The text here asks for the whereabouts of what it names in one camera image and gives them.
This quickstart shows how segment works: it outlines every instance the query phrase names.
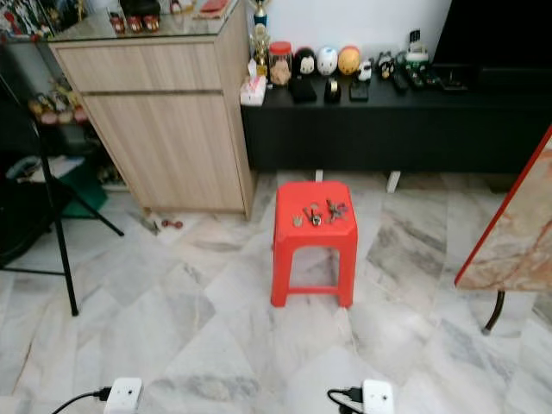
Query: stool leg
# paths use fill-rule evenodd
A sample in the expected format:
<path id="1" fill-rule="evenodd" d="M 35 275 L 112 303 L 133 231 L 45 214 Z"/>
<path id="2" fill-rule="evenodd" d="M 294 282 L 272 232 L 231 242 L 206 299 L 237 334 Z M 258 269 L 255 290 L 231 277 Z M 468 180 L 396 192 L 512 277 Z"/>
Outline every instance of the stool leg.
<path id="1" fill-rule="evenodd" d="M 353 304 L 354 269 L 356 265 L 356 246 L 350 246 L 339 252 L 339 305 L 348 308 Z"/>
<path id="2" fill-rule="evenodd" d="M 271 303 L 277 308 L 285 306 L 292 273 L 293 249 L 274 245 L 273 293 Z"/>

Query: red object on floor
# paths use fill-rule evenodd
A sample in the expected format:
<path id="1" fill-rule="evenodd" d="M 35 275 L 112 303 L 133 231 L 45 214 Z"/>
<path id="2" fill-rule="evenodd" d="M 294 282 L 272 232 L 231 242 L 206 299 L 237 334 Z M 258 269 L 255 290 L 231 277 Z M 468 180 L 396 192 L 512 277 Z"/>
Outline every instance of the red object on floor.
<path id="1" fill-rule="evenodd" d="M 331 217 L 327 200 L 334 204 L 345 203 L 348 211 L 345 218 L 327 223 Z M 311 204 L 318 204 L 316 211 L 322 213 L 322 224 L 313 226 L 303 208 L 311 211 Z M 300 216 L 303 225 L 296 227 L 294 217 Z M 278 189 L 273 244 L 273 306 L 285 306 L 291 293 L 322 293 L 336 295 L 339 305 L 353 304 L 354 268 L 358 229 L 354 219 L 353 204 L 345 184 L 337 181 L 305 181 L 287 183 Z M 289 286 L 293 253 L 298 248 L 321 246 L 339 251 L 339 281 L 337 286 Z"/>

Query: gold trophy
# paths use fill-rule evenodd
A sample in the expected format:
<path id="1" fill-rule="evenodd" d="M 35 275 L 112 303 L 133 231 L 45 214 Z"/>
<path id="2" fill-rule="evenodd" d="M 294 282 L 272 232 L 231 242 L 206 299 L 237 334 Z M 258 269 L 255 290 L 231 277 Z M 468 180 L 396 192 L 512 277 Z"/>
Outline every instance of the gold trophy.
<path id="1" fill-rule="evenodd" d="M 253 59 L 257 63 L 257 75 L 266 76 L 268 74 L 267 48 L 270 42 L 267 27 L 262 23 L 257 23 L 254 33 L 249 35 L 249 40 L 255 50 Z"/>
<path id="2" fill-rule="evenodd" d="M 267 6 L 270 3 L 270 0 L 249 0 L 249 4 L 255 9 L 253 14 L 253 20 L 255 25 L 262 24 L 265 27 L 267 26 L 268 15 L 263 9 L 263 6 Z"/>

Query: red lid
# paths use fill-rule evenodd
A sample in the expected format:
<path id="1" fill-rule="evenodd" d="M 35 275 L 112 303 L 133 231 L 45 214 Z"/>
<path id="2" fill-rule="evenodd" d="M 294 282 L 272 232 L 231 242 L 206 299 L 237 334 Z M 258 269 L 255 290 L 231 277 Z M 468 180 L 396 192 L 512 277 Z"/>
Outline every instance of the red lid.
<path id="1" fill-rule="evenodd" d="M 289 41 L 275 41 L 270 44 L 268 51 L 271 54 L 289 54 L 292 52 L 292 44 Z"/>

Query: cabinet door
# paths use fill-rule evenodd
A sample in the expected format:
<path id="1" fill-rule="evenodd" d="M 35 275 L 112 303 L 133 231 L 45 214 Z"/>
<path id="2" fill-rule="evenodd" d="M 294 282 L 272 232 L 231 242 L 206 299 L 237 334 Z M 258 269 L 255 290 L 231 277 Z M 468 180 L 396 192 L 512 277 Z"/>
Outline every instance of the cabinet door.
<path id="1" fill-rule="evenodd" d="M 243 210 L 222 96 L 88 96 L 84 100 L 142 207 Z"/>

